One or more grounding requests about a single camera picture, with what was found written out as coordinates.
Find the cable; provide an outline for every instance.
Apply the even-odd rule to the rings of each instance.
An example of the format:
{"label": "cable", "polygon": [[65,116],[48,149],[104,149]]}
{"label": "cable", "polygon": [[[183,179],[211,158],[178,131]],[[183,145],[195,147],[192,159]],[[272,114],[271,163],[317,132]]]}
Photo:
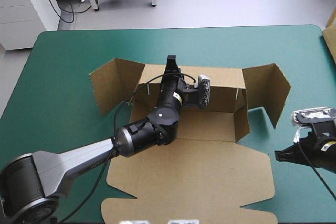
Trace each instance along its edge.
{"label": "cable", "polygon": [[[122,109],[122,107],[125,105],[125,103],[130,100],[134,95],[136,95],[140,90],[142,90],[144,87],[146,87],[150,82],[156,80],[157,78],[160,78],[160,77],[163,77],[163,76],[187,76],[189,78],[191,78],[194,83],[196,83],[196,80],[194,77],[190,76],[189,74],[185,74],[185,73],[164,73],[164,74],[161,74],[159,76],[156,76],[152,79],[150,79],[148,82],[146,82],[144,85],[142,85],[141,87],[139,87],[138,89],[136,89],[133,93],[131,93],[125,100],[122,101],[122,103],[118,106],[118,109],[117,111],[115,112],[114,114],[114,117],[113,117],[113,127],[114,127],[114,137],[115,139],[117,138],[117,132],[116,132],[116,128],[117,128],[117,115],[119,114],[120,110]],[[113,158],[113,155],[115,154],[116,152],[116,149],[112,149],[109,153],[109,156],[107,157],[107,159],[104,161],[104,165],[97,177],[97,180],[96,182],[94,183],[93,185],[93,188],[91,189],[91,192],[85,197],[85,199],[70,213],[68,214],[66,217],[64,217],[60,222],[58,222],[57,224],[63,224],[65,221],[67,221],[69,218],[71,218],[87,201],[88,199],[92,196],[92,194],[95,192],[95,189],[97,188],[98,184],[99,184],[99,181],[105,171],[105,168],[109,162],[109,160],[111,158]]]}
{"label": "cable", "polygon": [[328,186],[328,184],[326,183],[326,181],[324,181],[324,179],[322,178],[322,176],[320,175],[320,173],[316,170],[316,168],[313,166],[313,164],[310,162],[310,160],[308,159],[308,157],[305,155],[303,149],[301,148],[300,142],[298,142],[298,145],[299,145],[300,152],[302,153],[302,155],[304,156],[304,158],[306,159],[306,161],[308,162],[308,164],[310,165],[310,167],[313,169],[313,171],[316,173],[316,175],[322,181],[322,183],[324,184],[324,186],[326,187],[326,189],[329,191],[329,193],[331,194],[331,196],[334,198],[334,200],[336,200],[336,195],[331,190],[331,188]]}
{"label": "cable", "polygon": [[68,11],[68,10],[65,10],[65,9],[63,9],[63,8],[61,8],[61,7],[59,7],[61,10],[63,10],[64,12],[66,12],[66,13],[73,13],[73,14],[80,14],[80,13],[85,13],[85,12],[87,12],[90,8],[91,8],[91,5],[88,7],[88,8],[86,8],[85,10],[81,10],[80,12],[70,12],[70,11]]}
{"label": "cable", "polygon": [[69,12],[68,10],[65,10],[65,9],[63,9],[63,8],[60,7],[60,9],[63,10],[64,12],[66,12],[66,13],[74,13],[74,14],[85,13],[85,12],[87,12],[90,8],[91,8],[91,5],[90,5],[88,8],[86,8],[85,10],[82,10],[82,11],[80,11],[80,12]]}
{"label": "cable", "polygon": [[[56,9],[54,8],[54,6],[53,6],[51,0],[49,0],[49,3],[51,4],[51,6],[52,6],[52,8],[54,9],[54,11],[55,11],[55,13],[57,14],[57,16],[58,16],[61,20],[63,20],[65,23],[71,24],[72,22],[75,21],[75,14],[74,14],[74,13],[72,14],[72,21],[66,21],[65,19],[63,19],[63,18],[58,14],[58,12],[57,12]],[[70,4],[70,7],[71,7],[71,10],[74,11],[74,9],[72,8],[72,5],[71,5],[70,1],[69,1],[69,4]]]}

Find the wooden table leg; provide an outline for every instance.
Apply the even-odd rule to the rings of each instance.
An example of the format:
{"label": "wooden table leg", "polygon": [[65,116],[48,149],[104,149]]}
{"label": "wooden table leg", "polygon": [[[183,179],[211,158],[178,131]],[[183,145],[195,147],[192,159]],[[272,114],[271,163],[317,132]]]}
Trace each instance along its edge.
{"label": "wooden table leg", "polygon": [[336,7],[334,8],[334,11],[333,11],[332,14],[330,15],[330,18],[329,18],[329,20],[328,20],[328,22],[327,22],[326,27],[331,26],[335,19],[336,19]]}

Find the cardboard flap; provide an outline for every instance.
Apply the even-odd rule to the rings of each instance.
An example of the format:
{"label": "cardboard flap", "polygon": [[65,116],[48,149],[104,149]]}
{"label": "cardboard flap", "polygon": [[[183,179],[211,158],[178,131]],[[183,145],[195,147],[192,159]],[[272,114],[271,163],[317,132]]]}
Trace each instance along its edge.
{"label": "cardboard flap", "polygon": [[[211,80],[212,87],[227,87],[244,89],[244,77],[240,68],[212,68],[212,67],[194,67],[179,66],[182,73],[189,74],[197,79],[201,74],[208,76]],[[146,64],[143,69],[139,83],[146,83],[155,76],[163,74],[165,65]],[[189,77],[184,78],[189,84],[193,81]],[[161,78],[156,79],[153,83],[160,83]]]}
{"label": "cardboard flap", "polygon": [[[132,165],[135,173],[129,170]],[[263,153],[232,142],[177,139],[116,158],[108,183],[138,198],[106,199],[102,214],[106,224],[137,219],[153,224],[171,219],[276,224],[272,214],[240,209],[274,193],[271,177],[270,161]]]}
{"label": "cardboard flap", "polygon": [[323,32],[323,37],[331,52],[331,56],[336,61],[336,24],[329,26]]}
{"label": "cardboard flap", "polygon": [[243,69],[243,74],[248,108],[264,107],[275,128],[290,90],[289,82],[274,63]]}
{"label": "cardboard flap", "polygon": [[275,188],[269,156],[239,144],[235,144],[234,152],[239,205],[244,206],[274,197]]}
{"label": "cardboard flap", "polygon": [[137,86],[144,64],[113,59],[90,74],[94,97],[104,116]]}
{"label": "cardboard flap", "polygon": [[237,93],[236,112],[234,113],[236,142],[250,132],[248,123],[246,90]]}

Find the cardboard box lid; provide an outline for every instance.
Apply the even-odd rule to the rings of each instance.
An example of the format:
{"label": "cardboard box lid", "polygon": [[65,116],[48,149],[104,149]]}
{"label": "cardboard box lid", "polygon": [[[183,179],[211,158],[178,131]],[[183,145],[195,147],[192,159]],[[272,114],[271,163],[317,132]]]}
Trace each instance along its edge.
{"label": "cardboard box lid", "polygon": [[[107,224],[146,219],[199,219],[201,223],[277,223],[267,212],[240,206],[274,196],[270,159],[235,143],[249,133],[247,110],[263,106],[275,127],[290,85],[276,64],[247,69],[180,66],[194,77],[211,79],[211,100],[205,111],[184,108],[177,140],[111,163],[107,182],[137,199],[106,199]],[[162,74],[163,65],[115,59],[90,78],[105,115],[133,90]],[[134,98],[130,121],[155,106],[161,79]]]}

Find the white cabinet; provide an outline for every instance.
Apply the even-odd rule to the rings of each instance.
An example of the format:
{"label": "white cabinet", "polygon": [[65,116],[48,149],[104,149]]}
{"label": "white cabinet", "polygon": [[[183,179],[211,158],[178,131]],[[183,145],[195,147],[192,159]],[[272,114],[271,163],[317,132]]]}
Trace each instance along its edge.
{"label": "white cabinet", "polygon": [[[56,0],[51,0],[57,13]],[[57,30],[59,17],[49,0],[0,0],[0,44],[6,50],[33,47],[43,31]]]}

